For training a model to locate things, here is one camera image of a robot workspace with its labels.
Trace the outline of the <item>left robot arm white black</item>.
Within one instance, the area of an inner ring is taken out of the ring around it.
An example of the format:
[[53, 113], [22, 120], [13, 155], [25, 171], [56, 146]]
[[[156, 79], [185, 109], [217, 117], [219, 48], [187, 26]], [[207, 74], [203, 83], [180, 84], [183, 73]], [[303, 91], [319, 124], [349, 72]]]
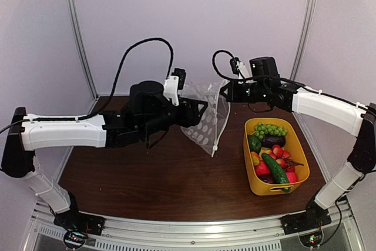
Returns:
[[86, 146], [123, 148], [138, 142], [152, 148], [150, 137], [167, 133], [172, 125], [189, 128], [200, 123], [208, 107], [206, 101], [184, 98], [178, 83], [166, 80], [143, 81], [133, 85], [127, 104], [119, 111], [101, 110], [88, 116], [38, 116], [16, 108], [1, 160], [1, 171], [27, 181], [72, 230], [85, 221], [78, 212], [74, 196], [56, 184], [36, 159], [42, 148]]

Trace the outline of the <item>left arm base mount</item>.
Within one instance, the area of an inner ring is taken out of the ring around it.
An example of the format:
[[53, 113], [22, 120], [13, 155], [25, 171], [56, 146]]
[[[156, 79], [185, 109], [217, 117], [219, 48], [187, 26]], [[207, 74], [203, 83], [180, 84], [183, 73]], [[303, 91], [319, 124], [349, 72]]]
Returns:
[[63, 213], [55, 213], [54, 211], [52, 213], [54, 216], [53, 223], [66, 231], [100, 236], [105, 225], [105, 218], [81, 213], [73, 209]]

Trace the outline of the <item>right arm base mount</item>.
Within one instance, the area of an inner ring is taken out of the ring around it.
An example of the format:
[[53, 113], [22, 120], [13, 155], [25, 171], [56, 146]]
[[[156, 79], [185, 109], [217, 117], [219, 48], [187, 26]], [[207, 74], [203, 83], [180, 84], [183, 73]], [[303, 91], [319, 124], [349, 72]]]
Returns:
[[304, 212], [288, 214], [281, 219], [285, 235], [316, 230], [331, 223], [328, 210], [307, 209]]

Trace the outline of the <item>green toy cucumber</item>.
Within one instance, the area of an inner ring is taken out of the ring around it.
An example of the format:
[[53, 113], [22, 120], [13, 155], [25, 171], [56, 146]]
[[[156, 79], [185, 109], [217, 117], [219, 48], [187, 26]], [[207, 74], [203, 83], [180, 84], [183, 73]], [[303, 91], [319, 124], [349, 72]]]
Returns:
[[262, 160], [266, 163], [269, 168], [272, 177], [277, 182], [278, 185], [288, 185], [290, 181], [284, 171], [284, 169], [274, 160], [269, 154], [262, 153]]

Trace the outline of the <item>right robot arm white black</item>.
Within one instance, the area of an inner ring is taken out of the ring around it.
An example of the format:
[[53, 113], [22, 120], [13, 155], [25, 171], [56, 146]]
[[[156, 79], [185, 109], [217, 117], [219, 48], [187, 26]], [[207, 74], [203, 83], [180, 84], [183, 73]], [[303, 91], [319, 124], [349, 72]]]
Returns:
[[346, 102], [301, 83], [281, 78], [272, 57], [250, 60], [250, 69], [235, 56], [230, 57], [231, 78], [220, 93], [228, 102], [265, 102], [286, 112], [312, 116], [345, 130], [357, 138], [345, 164], [315, 194], [301, 215], [306, 228], [314, 228], [324, 218], [324, 210], [335, 204], [351, 188], [375, 169], [375, 105]]

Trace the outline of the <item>clear polka dot zip bag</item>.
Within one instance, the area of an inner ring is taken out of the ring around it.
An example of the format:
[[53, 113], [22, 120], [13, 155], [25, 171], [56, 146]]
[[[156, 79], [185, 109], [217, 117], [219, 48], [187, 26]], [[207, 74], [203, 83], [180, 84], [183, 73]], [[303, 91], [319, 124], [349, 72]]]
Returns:
[[208, 103], [208, 107], [198, 125], [189, 128], [181, 127], [180, 129], [183, 134], [199, 145], [211, 157], [218, 151], [220, 137], [230, 116], [231, 105], [220, 94], [220, 89], [227, 83], [227, 80], [206, 84], [189, 82], [185, 84], [182, 90], [182, 97]]

